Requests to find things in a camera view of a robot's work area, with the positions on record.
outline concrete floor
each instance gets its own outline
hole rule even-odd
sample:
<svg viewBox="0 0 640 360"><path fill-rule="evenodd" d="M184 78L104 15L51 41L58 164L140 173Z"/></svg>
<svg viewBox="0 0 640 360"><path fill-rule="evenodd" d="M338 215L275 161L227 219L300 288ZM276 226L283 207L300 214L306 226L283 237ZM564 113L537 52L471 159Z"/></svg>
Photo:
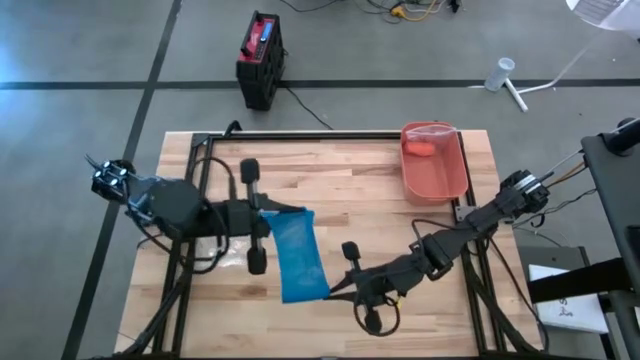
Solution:
<svg viewBox="0 0 640 360"><path fill-rule="evenodd" d="M322 1L295 1L312 6ZM144 81L171 0L0 0L1 82ZM562 1L475 0L422 23L390 25L352 0L299 14L276 0L184 0L160 80L233 80L234 62L254 9L281 16L291 53L285 78L478 79L512 57L514 79L549 79L594 34ZM640 45L602 34L567 75L573 79L640 78ZM523 114L501 92L463 88L299 89L307 106L336 129L397 129L441 120L487 129L501 176L541 172L571 153L584 135L640 114L638 87L558 88L526 95ZM95 247L106 203L89 191L85 153L119 158L141 90L0 91L0 357L58 359ZM153 95L135 155L152 173L165 131L319 129L290 94L268 113L245 109L238 90ZM552 202L592 186L588 175L558 186ZM618 255L597 197L549 217L592 262ZM120 216L82 344L82 357L113 349L139 235ZM522 245L547 246L527 234ZM599 345L552 331L554 353L602 357Z"/></svg>

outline wooden tabletop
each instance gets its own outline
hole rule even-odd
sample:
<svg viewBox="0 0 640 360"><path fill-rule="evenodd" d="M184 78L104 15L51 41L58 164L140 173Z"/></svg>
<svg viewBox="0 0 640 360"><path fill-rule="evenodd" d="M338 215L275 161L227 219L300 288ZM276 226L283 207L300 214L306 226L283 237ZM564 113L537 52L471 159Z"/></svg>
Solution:
<svg viewBox="0 0 640 360"><path fill-rule="evenodd" d="M167 133L157 174L184 177L192 133ZM485 131L463 131L469 171L477 203L498 191L499 179ZM349 268L341 244L360 247L362 266L388 262L409 252L415 241L410 221L429 218L452 223L451 206L417 207L404 200L399 143L391 140L315 140L287 142L225 141L214 147L239 179L239 163L260 163L259 190L287 204L316 212L318 249L333 286ZM226 175L212 165L207 196L226 198ZM239 196L244 197L242 184ZM422 233L438 228L423 226ZM509 226L500 226L494 240L526 292L518 250ZM460 260L442 279L428 279L402 303L399 330L385 338L364 333L347 302L282 304L277 254L273 239L264 241L267 273L252 276L243 261L246 247L230 255L228 266L193 279L183 339L184 357L415 357L477 355L468 297ZM540 345L535 321L495 253L489 252L498 301L525 338ZM116 351L145 327L160 303L168 256L152 244L138 251L120 327ZM382 309L383 323L393 324L392 310ZM493 344L486 311L484 327ZM165 349L170 348L170 318Z"/></svg>

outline black metal frame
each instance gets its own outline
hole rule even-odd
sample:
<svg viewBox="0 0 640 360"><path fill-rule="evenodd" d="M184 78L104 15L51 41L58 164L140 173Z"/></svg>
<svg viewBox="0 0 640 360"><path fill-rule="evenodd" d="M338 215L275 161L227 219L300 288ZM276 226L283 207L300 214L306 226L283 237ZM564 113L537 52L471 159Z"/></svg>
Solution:
<svg viewBox="0 0 640 360"><path fill-rule="evenodd" d="M193 180L194 174L194 164L197 161L198 153L202 149L205 148L205 156L212 156L214 154L214 144L219 141L304 141L304 140L399 140L400 132L399 131L318 131L318 132L231 132L227 131L225 133L194 133L192 135L191 141L191 149L189 152L189 160L187 162L187 172L185 174L186 179ZM469 168L467 164L467 158L464 148L464 142L462 137L460 139L460 146L463 153L463 158L466 166L467 178L469 181L469 189L465 194L467 204L469 206L476 205L475 193L473 190L473 184L471 182L471 177L469 173ZM199 181L199 190L201 194L206 193L207 180L209 177L210 170L210 161L202 161L202 171ZM460 205L458 199L452 201L452 208L454 209L456 206ZM193 255L195 252L194 239L191 239L188 242L188 253ZM492 298L495 299L495 289L493 287L493 280L491 276L491 272L489 269L489 262L484 251L481 251L484 245L481 241L476 242L476 247L478 249L478 259L480 265L480 275L483 283L486 285L487 290L489 291ZM181 247L177 243L172 245L171 254L169 256L169 263L167 265L167 273L165 275L165 283L163 286L163 294L162 299L166 299L169 294L172 293L171 290L176 286L175 278L178 268L178 260L180 255ZM468 257L470 256L469 252L464 251L462 256ZM187 270L192 269L193 263L187 264ZM97 284L99 280L100 274L89 274L92 278L87 278L88 283ZM469 273L465 270L465 280L468 279ZM166 337L166 319L164 319L160 326L157 328L157 332L154 335L154 342L152 346L152 353L141 356L142 359L153 359L153 358L172 358L172 359L180 359L179 354L182 345L182 339L184 336L184 327L186 323L186 314L189 304L189 295L191 288L191 275L188 275L187 285L181 291L180 300L178 304L178 316L175 322L175 328L173 331L173 339L172 346L170 352L164 351L163 343L165 342ZM498 323L491 319L491 327L495 336L496 342L496 350L488 349L486 334L484 332L484 327L482 323L482 316L480 313L480 305L478 301L478 296L475 292L471 290L469 286L467 286L468 295L469 295L469 306L471 309L471 320L473 325L473 330L475 334L476 344L478 345L478 356L471 357L435 357L432 359L575 359L569 357L557 357L547 354L519 354L507 351L506 342L500 329ZM75 334L70 334L70 341L80 343L82 334L80 334L80 338L73 338ZM205 359L214 359L214 358L198 358L200 360Z"/></svg>

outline blue cloth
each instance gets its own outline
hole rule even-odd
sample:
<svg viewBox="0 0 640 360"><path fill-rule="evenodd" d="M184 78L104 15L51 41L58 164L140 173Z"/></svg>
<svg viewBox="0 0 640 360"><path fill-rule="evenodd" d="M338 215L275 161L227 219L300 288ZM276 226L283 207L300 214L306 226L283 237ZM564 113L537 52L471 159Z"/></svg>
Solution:
<svg viewBox="0 0 640 360"><path fill-rule="evenodd" d="M320 300L329 296L313 232L313 211L263 213L278 248L282 302Z"/></svg>

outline white paper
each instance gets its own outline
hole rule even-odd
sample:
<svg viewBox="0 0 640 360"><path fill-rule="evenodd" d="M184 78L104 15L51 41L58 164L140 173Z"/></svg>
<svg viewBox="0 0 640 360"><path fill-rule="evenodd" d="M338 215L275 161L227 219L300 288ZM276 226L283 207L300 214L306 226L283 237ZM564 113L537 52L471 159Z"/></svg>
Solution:
<svg viewBox="0 0 640 360"><path fill-rule="evenodd" d="M559 275L568 270L529 265L531 280ZM566 299L535 304L543 324L573 330L606 334L607 322L596 294L576 296Z"/></svg>

